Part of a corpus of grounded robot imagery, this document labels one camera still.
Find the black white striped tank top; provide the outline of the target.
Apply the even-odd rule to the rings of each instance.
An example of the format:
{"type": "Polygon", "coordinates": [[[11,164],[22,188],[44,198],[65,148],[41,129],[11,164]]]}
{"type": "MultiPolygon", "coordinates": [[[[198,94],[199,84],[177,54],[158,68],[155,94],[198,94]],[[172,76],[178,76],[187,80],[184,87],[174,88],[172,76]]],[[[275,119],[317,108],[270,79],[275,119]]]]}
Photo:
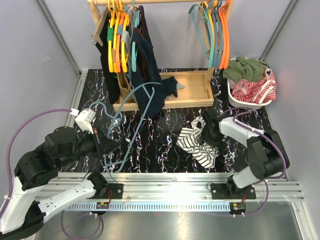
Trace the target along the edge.
{"type": "Polygon", "coordinates": [[[192,157],[205,169],[215,167],[216,158],[219,156],[219,149],[208,143],[201,142],[201,133],[206,126],[202,116],[196,117],[191,122],[191,127],[183,127],[179,133],[176,144],[192,157]]]}

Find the blue grey hanger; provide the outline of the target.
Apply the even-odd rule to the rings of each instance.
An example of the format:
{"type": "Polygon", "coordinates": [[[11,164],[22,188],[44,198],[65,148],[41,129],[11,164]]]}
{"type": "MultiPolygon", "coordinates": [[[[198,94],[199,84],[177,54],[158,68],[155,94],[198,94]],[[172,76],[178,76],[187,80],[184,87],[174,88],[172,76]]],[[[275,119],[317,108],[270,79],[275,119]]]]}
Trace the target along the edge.
{"type": "Polygon", "coordinates": [[[121,110],[124,107],[125,103],[129,99],[126,97],[123,101],[123,103],[120,104],[120,107],[113,115],[108,113],[107,106],[105,103],[101,101],[94,101],[89,105],[89,108],[92,109],[96,105],[102,106],[104,115],[108,117],[111,122],[108,126],[107,130],[107,136],[108,137],[115,137],[116,133],[121,134],[123,133],[123,137],[118,137],[120,140],[119,146],[115,147],[111,153],[111,157],[103,156],[103,170],[108,173],[108,175],[111,177],[112,180],[115,180],[113,177],[113,174],[119,173],[127,159],[129,158],[130,153],[132,152],[132,146],[135,142],[135,139],[138,135],[138,132],[140,130],[140,127],[144,121],[145,114],[151,104],[151,101],[155,95],[155,88],[154,86],[158,85],[156,82],[147,82],[143,83],[140,86],[136,87],[135,89],[131,90],[129,93],[129,97],[133,96],[138,90],[142,90],[142,92],[147,97],[148,101],[145,107],[145,110],[140,115],[137,115],[137,111],[131,111],[131,115],[128,116],[125,113],[122,113],[121,110]],[[113,153],[119,153],[121,154],[120,158],[119,156],[115,156],[113,153]]]}

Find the red striped tank top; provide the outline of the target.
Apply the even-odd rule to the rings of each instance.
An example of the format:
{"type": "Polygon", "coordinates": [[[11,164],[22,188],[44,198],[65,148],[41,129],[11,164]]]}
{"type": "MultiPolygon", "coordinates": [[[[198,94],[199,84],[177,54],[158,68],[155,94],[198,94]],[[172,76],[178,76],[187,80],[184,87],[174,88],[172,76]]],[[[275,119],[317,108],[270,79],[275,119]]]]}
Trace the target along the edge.
{"type": "Polygon", "coordinates": [[[277,98],[276,90],[275,74],[270,68],[265,68],[264,74],[257,82],[246,79],[238,81],[231,95],[240,102],[264,104],[277,98]]]}

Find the teal hanger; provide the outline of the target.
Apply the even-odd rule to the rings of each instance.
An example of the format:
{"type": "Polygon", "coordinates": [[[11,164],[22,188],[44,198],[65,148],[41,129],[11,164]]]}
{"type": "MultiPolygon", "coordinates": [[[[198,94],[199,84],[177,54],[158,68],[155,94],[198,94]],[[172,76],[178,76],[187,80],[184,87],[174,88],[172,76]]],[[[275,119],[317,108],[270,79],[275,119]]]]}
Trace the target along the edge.
{"type": "MultiPolygon", "coordinates": [[[[203,24],[202,24],[202,17],[201,17],[201,14],[200,14],[200,3],[196,3],[196,4],[193,4],[189,11],[188,11],[188,14],[191,16],[191,20],[193,22],[193,25],[196,29],[196,32],[198,34],[198,37],[200,39],[200,42],[201,42],[201,45],[202,45],[202,48],[204,50],[204,54],[205,54],[205,38],[204,38],[204,30],[203,30],[203,24]]],[[[211,55],[209,57],[208,60],[208,67],[211,68],[214,66],[214,52],[215,50],[211,50],[211,55]]]]}

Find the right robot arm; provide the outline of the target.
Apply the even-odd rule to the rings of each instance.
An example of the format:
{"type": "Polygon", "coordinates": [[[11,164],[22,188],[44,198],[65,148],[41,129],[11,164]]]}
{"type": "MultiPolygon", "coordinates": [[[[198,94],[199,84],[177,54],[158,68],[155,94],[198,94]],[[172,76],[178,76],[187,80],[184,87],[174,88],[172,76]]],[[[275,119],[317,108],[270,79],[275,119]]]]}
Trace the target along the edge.
{"type": "Polygon", "coordinates": [[[283,177],[290,167],[290,160],[277,131],[259,130],[235,116],[218,115],[209,110],[201,114],[205,126],[198,138],[201,146],[208,145],[221,151],[225,140],[231,138],[247,149],[248,166],[227,178],[220,192],[231,199],[250,195],[252,185],[273,179],[275,174],[283,177]]]}

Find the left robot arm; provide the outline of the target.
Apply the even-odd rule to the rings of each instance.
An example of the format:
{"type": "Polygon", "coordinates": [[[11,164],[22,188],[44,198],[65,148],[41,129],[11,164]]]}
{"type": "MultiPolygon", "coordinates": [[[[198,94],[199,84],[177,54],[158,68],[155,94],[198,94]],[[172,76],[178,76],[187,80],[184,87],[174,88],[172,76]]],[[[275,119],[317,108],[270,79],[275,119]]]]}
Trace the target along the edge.
{"type": "Polygon", "coordinates": [[[30,237],[71,205],[105,197],[109,184],[100,172],[93,171],[78,185],[47,199],[36,200],[38,193],[62,168],[86,156],[105,157],[119,146],[98,128],[81,138],[74,128],[66,126],[46,135],[44,142],[25,153],[14,169],[12,194],[1,208],[0,238],[21,240],[30,237]]]}

